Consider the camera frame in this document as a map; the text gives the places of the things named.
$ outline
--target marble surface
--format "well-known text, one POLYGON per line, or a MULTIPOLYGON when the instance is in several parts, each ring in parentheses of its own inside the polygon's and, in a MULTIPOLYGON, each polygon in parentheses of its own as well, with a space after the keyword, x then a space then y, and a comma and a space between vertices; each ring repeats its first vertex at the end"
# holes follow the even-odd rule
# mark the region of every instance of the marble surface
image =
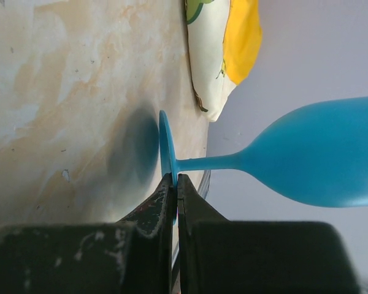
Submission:
POLYGON ((177 157, 205 154, 182 9, 0 0, 0 225, 119 220, 161 179, 160 109, 177 157))

